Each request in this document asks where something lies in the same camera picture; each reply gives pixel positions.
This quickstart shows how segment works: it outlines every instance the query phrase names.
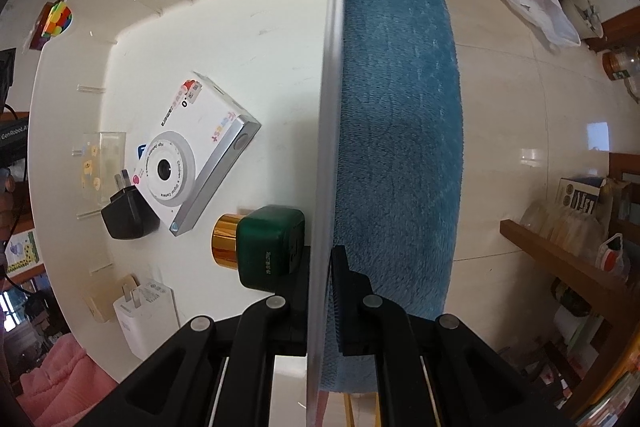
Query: pink blanket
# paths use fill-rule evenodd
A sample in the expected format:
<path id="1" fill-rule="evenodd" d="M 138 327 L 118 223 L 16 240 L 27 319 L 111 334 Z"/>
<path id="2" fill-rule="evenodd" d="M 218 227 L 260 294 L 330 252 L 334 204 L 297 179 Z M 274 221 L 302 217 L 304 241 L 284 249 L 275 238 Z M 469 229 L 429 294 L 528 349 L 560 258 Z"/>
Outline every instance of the pink blanket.
<path id="1" fill-rule="evenodd" d="M 107 375 L 68 333 L 61 337 L 42 366 L 20 377 L 17 400 L 35 427 L 70 427 L 114 387 Z"/>

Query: colorful toy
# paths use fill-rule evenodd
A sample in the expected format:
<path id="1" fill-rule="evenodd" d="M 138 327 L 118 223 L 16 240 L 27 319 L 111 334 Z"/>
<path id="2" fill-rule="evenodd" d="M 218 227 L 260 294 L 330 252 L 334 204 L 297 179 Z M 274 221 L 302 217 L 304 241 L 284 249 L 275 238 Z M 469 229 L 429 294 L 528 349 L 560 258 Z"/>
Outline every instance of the colorful toy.
<path id="1" fill-rule="evenodd" d="M 71 10 L 64 1 L 58 1 L 49 12 L 42 36 L 51 38 L 60 35 L 71 24 Z"/>

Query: blue fleece cloth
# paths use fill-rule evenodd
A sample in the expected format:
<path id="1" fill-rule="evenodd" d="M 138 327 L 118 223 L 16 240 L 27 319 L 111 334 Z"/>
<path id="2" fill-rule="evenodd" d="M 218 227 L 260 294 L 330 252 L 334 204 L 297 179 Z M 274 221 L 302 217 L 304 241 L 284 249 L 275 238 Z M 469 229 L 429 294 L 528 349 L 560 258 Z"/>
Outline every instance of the blue fleece cloth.
<path id="1" fill-rule="evenodd" d="M 440 315 L 462 182 L 462 106 L 444 0 L 345 0 L 335 244 L 374 292 Z M 372 357 L 338 353 L 332 295 L 321 387 L 376 390 Z"/>

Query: metal screw head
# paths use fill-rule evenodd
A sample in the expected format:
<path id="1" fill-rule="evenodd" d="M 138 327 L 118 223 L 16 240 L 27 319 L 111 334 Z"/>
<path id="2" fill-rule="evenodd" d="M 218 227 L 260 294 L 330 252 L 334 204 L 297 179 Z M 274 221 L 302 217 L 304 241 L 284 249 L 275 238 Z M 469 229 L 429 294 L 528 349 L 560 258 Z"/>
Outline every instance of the metal screw head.
<path id="1" fill-rule="evenodd" d="M 378 295 L 367 295 L 363 300 L 362 304 L 364 304 L 367 308 L 380 308 L 382 306 L 382 297 Z"/>
<path id="2" fill-rule="evenodd" d="M 196 317 L 191 321 L 193 331 L 204 331 L 209 328 L 211 321 L 207 317 Z"/>
<path id="3" fill-rule="evenodd" d="M 440 325 L 447 330 L 455 330 L 460 325 L 460 319 L 455 315 L 445 313 L 438 319 Z"/>
<path id="4" fill-rule="evenodd" d="M 287 299 L 279 295 L 272 295 L 267 299 L 267 306 L 272 310 L 282 308 L 287 303 Z"/>

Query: framed picture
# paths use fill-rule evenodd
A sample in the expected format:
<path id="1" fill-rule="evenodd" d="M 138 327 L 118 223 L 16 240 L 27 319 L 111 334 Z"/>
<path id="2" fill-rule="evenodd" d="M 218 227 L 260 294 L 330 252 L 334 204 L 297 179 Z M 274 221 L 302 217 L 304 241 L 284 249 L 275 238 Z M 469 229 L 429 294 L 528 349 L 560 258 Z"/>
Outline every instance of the framed picture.
<path id="1" fill-rule="evenodd" d="M 42 51 L 42 47 L 50 39 L 50 37 L 43 37 L 42 31 L 44 30 L 44 23 L 47 22 L 47 17 L 49 17 L 51 8 L 53 8 L 53 3 L 47 2 L 43 6 L 40 15 L 38 15 L 36 23 L 33 25 L 33 32 L 31 33 L 31 43 L 29 44 L 30 50 Z"/>

